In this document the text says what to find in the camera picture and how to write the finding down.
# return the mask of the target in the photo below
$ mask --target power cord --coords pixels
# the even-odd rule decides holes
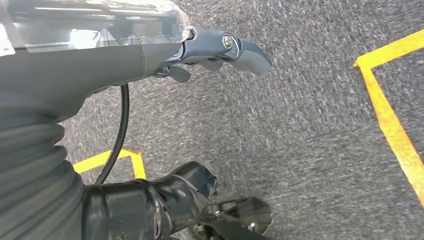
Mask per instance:
[[[113,145],[113,149],[107,159],[106,165],[104,165],[103,169],[101,170],[101,173],[97,177],[95,184],[102,184],[105,182],[106,178],[108,177],[109,173],[111,173],[111,170],[118,159],[122,146],[124,145],[125,136],[127,134],[128,128],[128,120],[130,118],[130,89],[128,87],[128,84],[122,85],[120,87],[120,93],[122,107],[120,113],[118,135],[116,136],[115,144]]]

